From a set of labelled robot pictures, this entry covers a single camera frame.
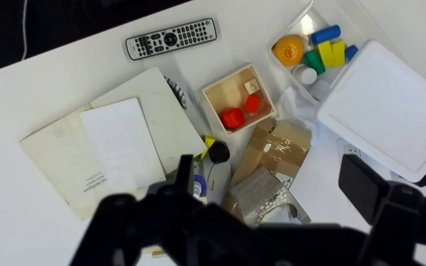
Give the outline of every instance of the remote control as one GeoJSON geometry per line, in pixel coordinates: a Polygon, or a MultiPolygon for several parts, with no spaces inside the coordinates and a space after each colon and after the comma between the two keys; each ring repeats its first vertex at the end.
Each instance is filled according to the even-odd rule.
{"type": "Polygon", "coordinates": [[[168,53],[173,50],[210,43],[217,38],[211,18],[182,24],[125,40],[127,53],[133,60],[168,53]]]}

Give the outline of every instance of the small wooden box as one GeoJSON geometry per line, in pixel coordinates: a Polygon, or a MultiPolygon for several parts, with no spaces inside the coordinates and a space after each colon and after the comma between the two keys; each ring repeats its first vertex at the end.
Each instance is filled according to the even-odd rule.
{"type": "Polygon", "coordinates": [[[220,78],[219,81],[202,89],[202,94],[214,112],[220,127],[227,133],[236,133],[275,114],[273,103],[261,84],[253,65],[245,65],[241,69],[220,78]],[[260,108],[255,114],[247,114],[244,103],[247,96],[260,97],[260,108]],[[227,108],[239,108],[244,114],[244,124],[235,130],[227,130],[220,121],[220,114],[227,108]]]}

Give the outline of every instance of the remote control button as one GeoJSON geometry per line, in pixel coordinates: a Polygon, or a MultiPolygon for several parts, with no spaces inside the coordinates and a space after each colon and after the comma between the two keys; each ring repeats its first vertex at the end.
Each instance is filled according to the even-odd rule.
{"type": "Polygon", "coordinates": [[[173,32],[165,34],[164,43],[167,46],[174,46],[177,43],[177,37],[173,32]]]}

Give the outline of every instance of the orange object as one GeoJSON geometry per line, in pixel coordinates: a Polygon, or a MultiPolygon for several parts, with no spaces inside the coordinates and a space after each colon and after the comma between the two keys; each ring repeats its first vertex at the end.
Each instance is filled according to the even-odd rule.
{"type": "Polygon", "coordinates": [[[247,96],[245,103],[244,103],[245,112],[255,114],[258,111],[258,106],[260,106],[260,97],[254,94],[247,96]]]}
{"type": "Polygon", "coordinates": [[[284,66],[297,65],[304,53],[303,38],[298,35],[285,35],[275,43],[272,53],[284,66]]]}
{"type": "Polygon", "coordinates": [[[219,117],[227,130],[235,130],[244,125],[244,114],[239,108],[224,109],[219,117]]]}

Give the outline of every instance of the cable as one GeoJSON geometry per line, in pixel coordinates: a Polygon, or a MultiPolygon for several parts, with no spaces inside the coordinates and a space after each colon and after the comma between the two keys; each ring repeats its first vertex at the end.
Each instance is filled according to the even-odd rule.
{"type": "Polygon", "coordinates": [[[23,0],[23,7],[22,7],[22,44],[23,44],[23,52],[22,52],[22,58],[20,60],[23,60],[26,58],[26,50],[28,50],[28,44],[26,44],[26,28],[25,28],[25,22],[26,22],[26,4],[29,0],[23,0]]]}

